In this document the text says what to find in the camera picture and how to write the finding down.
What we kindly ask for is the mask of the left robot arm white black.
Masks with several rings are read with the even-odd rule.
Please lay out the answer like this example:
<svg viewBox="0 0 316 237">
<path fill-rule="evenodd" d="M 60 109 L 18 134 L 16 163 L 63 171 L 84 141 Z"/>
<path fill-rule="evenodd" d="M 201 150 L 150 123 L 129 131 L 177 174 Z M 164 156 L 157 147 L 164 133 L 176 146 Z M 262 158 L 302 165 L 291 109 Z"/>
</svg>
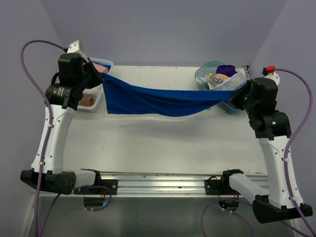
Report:
<svg viewBox="0 0 316 237">
<path fill-rule="evenodd" d="M 21 172 L 20 179 L 37 191 L 69 195 L 75 189 L 86 188 L 97 194 L 103 187 L 100 173 L 91 169 L 65 171 L 63 156 L 83 92 L 99 86 L 103 76 L 83 53 L 78 40 L 64 49 L 58 68 L 47 90 L 40 91 L 45 103 L 43 132 L 36 157 L 30 169 Z"/>
</svg>

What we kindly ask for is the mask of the royal blue towel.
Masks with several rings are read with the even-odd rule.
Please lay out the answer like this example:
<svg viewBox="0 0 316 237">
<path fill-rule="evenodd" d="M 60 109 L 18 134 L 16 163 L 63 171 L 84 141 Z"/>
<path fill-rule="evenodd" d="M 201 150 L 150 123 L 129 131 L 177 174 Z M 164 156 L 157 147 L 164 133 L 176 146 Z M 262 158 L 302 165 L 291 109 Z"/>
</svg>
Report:
<svg viewBox="0 0 316 237">
<path fill-rule="evenodd" d="M 232 98 L 232 91 L 164 90 L 134 86 L 105 74 L 107 112 L 113 115 L 158 114 L 184 117 Z"/>
</svg>

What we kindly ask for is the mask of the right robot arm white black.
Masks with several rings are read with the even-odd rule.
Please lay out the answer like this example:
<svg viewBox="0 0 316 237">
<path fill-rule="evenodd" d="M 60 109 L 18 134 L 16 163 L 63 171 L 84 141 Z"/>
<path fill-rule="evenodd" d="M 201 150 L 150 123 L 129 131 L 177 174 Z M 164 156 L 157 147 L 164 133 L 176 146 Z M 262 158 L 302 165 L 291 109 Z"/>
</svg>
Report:
<svg viewBox="0 0 316 237">
<path fill-rule="evenodd" d="M 268 70 L 263 77 L 248 80 L 232 98 L 235 106 L 246 111 L 258 139 L 269 189 L 264 190 L 237 169 L 224 171 L 220 181 L 222 192 L 236 191 L 251 203 L 261 224 L 313 215 L 313 208 L 303 201 L 296 183 L 290 150 L 294 135 L 289 118 L 276 109 L 279 82 L 278 74 Z"/>
</svg>

